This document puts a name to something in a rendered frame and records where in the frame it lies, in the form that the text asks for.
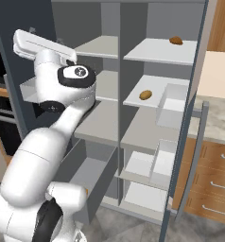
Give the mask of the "grey freezer door bin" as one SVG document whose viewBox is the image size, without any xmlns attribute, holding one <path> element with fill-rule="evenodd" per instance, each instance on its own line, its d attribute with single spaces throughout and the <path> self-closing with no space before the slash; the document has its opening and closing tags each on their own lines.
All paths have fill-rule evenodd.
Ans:
<svg viewBox="0 0 225 242">
<path fill-rule="evenodd" d="M 26 102 L 39 103 L 35 81 L 35 78 L 31 78 L 20 85 L 23 100 Z"/>
</svg>

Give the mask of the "orange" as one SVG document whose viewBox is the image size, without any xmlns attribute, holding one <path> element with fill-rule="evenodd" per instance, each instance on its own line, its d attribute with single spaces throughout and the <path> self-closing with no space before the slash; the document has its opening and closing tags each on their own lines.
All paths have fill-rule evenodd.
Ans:
<svg viewBox="0 0 225 242">
<path fill-rule="evenodd" d="M 140 95 L 139 98 L 141 100 L 147 100 L 152 96 L 152 92 L 150 90 L 145 90 L 143 91 Z"/>
</svg>

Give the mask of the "grey fridge cabinet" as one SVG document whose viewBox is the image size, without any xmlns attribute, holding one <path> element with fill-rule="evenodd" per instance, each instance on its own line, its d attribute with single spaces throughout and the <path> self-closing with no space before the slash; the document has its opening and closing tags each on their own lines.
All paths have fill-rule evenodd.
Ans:
<svg viewBox="0 0 225 242">
<path fill-rule="evenodd" d="M 60 24 L 77 20 L 78 36 L 71 37 L 75 49 L 99 36 L 118 38 L 118 58 L 78 56 L 80 62 L 90 65 L 96 73 L 118 73 L 118 143 L 117 169 L 107 193 L 100 203 L 121 213 L 136 216 L 162 226 L 164 210 L 156 212 L 125 202 L 130 182 L 161 189 L 143 177 L 126 171 L 133 151 L 122 148 L 121 140 L 132 119 L 141 107 L 124 105 L 132 89 L 143 75 L 188 79 L 190 84 L 192 66 L 158 63 L 142 60 L 125 60 L 124 57 L 142 40 L 166 39 L 179 36 L 184 41 L 198 41 L 204 0 L 98 0 L 85 2 L 70 0 L 53 5 L 54 16 Z"/>
</svg>

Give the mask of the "white fridge shelf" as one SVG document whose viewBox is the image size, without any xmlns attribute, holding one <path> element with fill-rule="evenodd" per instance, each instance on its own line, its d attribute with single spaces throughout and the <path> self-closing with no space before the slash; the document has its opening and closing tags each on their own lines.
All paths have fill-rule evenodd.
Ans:
<svg viewBox="0 0 225 242">
<path fill-rule="evenodd" d="M 192 66 L 196 48 L 196 41 L 184 41 L 182 45 L 177 45 L 166 39 L 146 38 L 137 44 L 124 59 Z"/>
<path fill-rule="evenodd" d="M 167 84 L 188 85 L 189 80 L 143 75 L 124 100 L 123 104 L 134 107 L 157 108 Z M 142 100 L 140 94 L 143 91 L 151 91 L 152 96 L 149 99 Z"/>
</svg>

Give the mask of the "slate fridge door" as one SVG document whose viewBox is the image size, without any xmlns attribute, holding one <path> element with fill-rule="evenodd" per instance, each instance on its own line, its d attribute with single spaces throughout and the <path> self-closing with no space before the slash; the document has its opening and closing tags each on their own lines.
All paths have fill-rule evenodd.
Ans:
<svg viewBox="0 0 225 242">
<path fill-rule="evenodd" d="M 182 164 L 182 155 L 184 152 L 185 142 L 189 130 L 191 117 L 193 116 L 194 104 L 199 87 L 200 75 L 206 55 L 207 45 L 210 37 L 211 27 L 214 20 L 217 0 L 204 0 L 204 8 L 200 22 L 199 36 L 197 41 L 197 49 L 192 67 L 190 84 L 188 88 L 186 103 L 183 112 L 182 124 L 180 129 L 180 137 L 177 145 L 175 161 L 173 165 L 172 175 L 169 184 L 169 190 L 166 197 L 166 205 L 164 209 L 164 218 L 162 222 L 159 242 L 165 241 L 167 226 L 172 211 L 172 203 L 177 186 L 177 180 Z"/>
</svg>

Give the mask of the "grey fridge shelf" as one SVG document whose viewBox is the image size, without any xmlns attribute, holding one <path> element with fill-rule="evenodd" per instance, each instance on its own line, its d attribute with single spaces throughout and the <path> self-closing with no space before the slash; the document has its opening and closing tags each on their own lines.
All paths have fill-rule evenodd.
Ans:
<svg viewBox="0 0 225 242">
<path fill-rule="evenodd" d="M 153 154 L 160 140 L 177 142 L 180 131 L 157 126 L 155 119 L 154 109 L 141 107 L 123 136 L 121 147 Z"/>
</svg>

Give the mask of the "wooden drawer cabinet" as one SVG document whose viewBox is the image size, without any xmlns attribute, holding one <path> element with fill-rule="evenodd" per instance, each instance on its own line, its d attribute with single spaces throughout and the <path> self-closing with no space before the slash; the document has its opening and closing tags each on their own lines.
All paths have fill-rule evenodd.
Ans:
<svg viewBox="0 0 225 242">
<path fill-rule="evenodd" d="M 184 211 L 225 223 L 225 216 L 202 209 L 204 204 L 208 208 L 225 212 L 225 189 L 210 184 L 225 186 L 225 145 L 204 141 L 201 146 L 196 173 L 184 206 Z"/>
</svg>

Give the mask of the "brown potato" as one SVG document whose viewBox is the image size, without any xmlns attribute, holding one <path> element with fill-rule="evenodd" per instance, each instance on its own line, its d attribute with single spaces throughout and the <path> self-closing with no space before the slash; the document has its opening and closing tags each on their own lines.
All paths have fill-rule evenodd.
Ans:
<svg viewBox="0 0 225 242">
<path fill-rule="evenodd" d="M 179 36 L 174 36 L 169 39 L 173 44 L 182 45 L 182 39 Z"/>
</svg>

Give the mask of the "white crisper drawer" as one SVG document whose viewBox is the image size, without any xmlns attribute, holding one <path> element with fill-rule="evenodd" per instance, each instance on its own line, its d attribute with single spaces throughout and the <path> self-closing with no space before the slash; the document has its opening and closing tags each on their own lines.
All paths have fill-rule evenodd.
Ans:
<svg viewBox="0 0 225 242">
<path fill-rule="evenodd" d="M 154 156 L 138 151 L 133 151 L 126 165 L 126 171 L 143 177 L 149 177 Z"/>
<path fill-rule="evenodd" d="M 131 181 L 125 195 L 125 202 L 132 203 L 156 212 L 164 210 L 165 190 Z"/>
</svg>

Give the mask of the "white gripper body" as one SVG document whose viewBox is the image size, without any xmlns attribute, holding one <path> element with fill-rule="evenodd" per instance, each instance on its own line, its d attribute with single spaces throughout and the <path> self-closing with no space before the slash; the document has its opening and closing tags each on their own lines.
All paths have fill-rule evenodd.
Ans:
<svg viewBox="0 0 225 242">
<path fill-rule="evenodd" d="M 56 52 L 65 60 L 72 62 L 78 60 L 76 51 L 70 47 L 49 41 L 22 29 L 17 29 L 14 32 L 13 52 L 18 56 L 34 61 L 36 55 L 44 49 Z"/>
</svg>

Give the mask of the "grey freezer shelf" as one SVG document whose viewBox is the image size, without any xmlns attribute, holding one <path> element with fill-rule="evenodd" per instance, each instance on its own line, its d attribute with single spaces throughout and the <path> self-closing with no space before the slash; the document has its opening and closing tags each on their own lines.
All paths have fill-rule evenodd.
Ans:
<svg viewBox="0 0 225 242">
<path fill-rule="evenodd" d="M 118 100 L 118 73 L 114 71 L 102 71 L 96 76 L 97 100 Z"/>
<path fill-rule="evenodd" d="M 118 38 L 114 36 L 99 36 L 76 48 L 79 56 L 118 58 Z"/>
<path fill-rule="evenodd" d="M 118 104 L 101 101 L 75 131 L 80 139 L 116 146 L 118 143 Z"/>
</svg>

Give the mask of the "slate freezer door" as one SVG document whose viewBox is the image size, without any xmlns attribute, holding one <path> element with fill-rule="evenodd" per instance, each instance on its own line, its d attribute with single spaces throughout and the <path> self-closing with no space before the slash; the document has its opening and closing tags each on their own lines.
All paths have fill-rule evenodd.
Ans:
<svg viewBox="0 0 225 242">
<path fill-rule="evenodd" d="M 34 77 L 33 62 L 13 53 L 13 34 L 16 29 L 36 33 L 48 40 L 56 40 L 51 0 L 0 0 L 0 52 L 7 71 L 5 75 L 9 99 L 15 112 L 21 139 L 34 130 L 40 121 L 33 106 L 24 102 L 20 85 Z"/>
</svg>

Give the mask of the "wooden wall cupboard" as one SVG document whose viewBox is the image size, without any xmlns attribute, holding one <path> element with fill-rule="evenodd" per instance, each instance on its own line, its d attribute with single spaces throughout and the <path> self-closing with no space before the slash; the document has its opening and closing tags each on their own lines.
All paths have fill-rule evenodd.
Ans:
<svg viewBox="0 0 225 242">
<path fill-rule="evenodd" d="M 207 50 L 225 52 L 225 0 L 217 0 Z"/>
</svg>

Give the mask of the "grey freezer drawer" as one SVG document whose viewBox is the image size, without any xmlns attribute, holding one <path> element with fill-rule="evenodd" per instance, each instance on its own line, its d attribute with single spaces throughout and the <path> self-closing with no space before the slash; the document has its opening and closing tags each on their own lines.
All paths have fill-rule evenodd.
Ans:
<svg viewBox="0 0 225 242">
<path fill-rule="evenodd" d="M 55 182 L 71 182 L 88 190 L 83 208 L 73 214 L 73 219 L 90 224 L 101 201 L 107 193 L 117 169 L 116 147 L 78 140 L 57 172 Z"/>
</svg>

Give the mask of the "white door bin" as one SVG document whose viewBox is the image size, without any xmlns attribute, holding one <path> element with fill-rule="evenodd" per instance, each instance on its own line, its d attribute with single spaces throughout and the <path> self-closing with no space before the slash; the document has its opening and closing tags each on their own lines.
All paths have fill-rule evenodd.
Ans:
<svg viewBox="0 0 225 242">
<path fill-rule="evenodd" d="M 156 112 L 156 124 L 178 130 L 182 123 L 188 87 L 167 84 Z"/>
<path fill-rule="evenodd" d="M 177 144 L 175 142 L 160 140 L 154 154 L 150 169 L 149 182 L 167 190 L 172 174 Z"/>
</svg>

